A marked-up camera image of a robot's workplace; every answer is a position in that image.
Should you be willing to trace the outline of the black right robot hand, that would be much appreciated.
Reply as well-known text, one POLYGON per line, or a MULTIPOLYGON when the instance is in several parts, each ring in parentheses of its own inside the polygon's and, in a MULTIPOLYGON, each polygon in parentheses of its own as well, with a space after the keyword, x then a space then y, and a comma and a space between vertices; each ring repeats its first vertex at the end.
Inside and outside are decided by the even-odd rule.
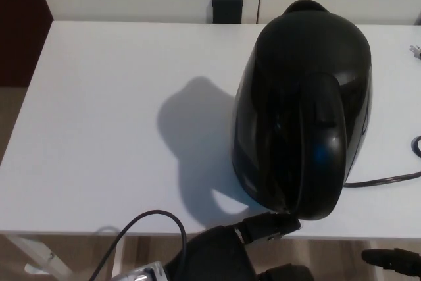
POLYGON ((420 254, 404 249, 365 249, 362 260, 384 270, 420 278, 420 254))

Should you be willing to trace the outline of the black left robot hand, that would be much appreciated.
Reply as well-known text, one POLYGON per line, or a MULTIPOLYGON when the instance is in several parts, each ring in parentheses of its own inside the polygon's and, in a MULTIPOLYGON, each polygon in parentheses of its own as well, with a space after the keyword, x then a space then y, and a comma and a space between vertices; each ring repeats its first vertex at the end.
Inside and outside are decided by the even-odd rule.
POLYGON ((255 272, 245 246, 281 238, 300 228, 297 218, 263 213, 237 224, 204 231, 182 246, 164 266, 168 280, 313 280, 309 268, 285 264, 255 272))

